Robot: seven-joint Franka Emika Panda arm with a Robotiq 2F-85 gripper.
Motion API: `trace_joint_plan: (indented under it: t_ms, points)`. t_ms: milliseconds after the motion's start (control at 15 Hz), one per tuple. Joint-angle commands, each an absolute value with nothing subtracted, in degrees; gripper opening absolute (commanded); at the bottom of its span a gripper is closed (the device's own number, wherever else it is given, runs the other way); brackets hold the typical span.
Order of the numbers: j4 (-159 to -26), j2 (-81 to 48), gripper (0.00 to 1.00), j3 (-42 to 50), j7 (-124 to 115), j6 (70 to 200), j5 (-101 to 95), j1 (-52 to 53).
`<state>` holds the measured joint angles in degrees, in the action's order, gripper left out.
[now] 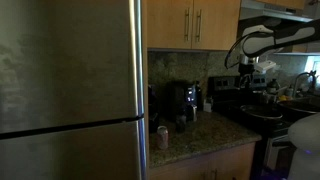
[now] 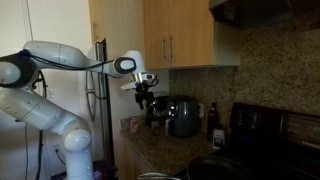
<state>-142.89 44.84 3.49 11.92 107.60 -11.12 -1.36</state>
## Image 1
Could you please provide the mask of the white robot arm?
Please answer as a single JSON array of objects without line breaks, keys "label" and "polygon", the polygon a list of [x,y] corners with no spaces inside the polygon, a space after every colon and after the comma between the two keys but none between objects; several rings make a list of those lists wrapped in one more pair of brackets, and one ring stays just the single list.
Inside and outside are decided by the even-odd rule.
[{"label": "white robot arm", "polygon": [[[230,47],[224,66],[233,49],[240,45],[246,58],[256,58],[275,52],[289,45],[304,44],[320,39],[320,21],[304,22],[280,30],[271,30],[264,25],[251,26]],[[296,147],[287,180],[320,180],[320,114],[315,113],[294,122],[288,129],[289,142]]]}]

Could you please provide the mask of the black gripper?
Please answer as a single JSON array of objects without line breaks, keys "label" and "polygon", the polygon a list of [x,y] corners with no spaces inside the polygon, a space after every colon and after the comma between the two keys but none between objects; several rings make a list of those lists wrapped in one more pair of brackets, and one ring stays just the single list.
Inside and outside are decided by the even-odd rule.
[{"label": "black gripper", "polygon": [[252,64],[240,64],[238,71],[240,73],[239,86],[248,88],[253,77],[254,66]]}]

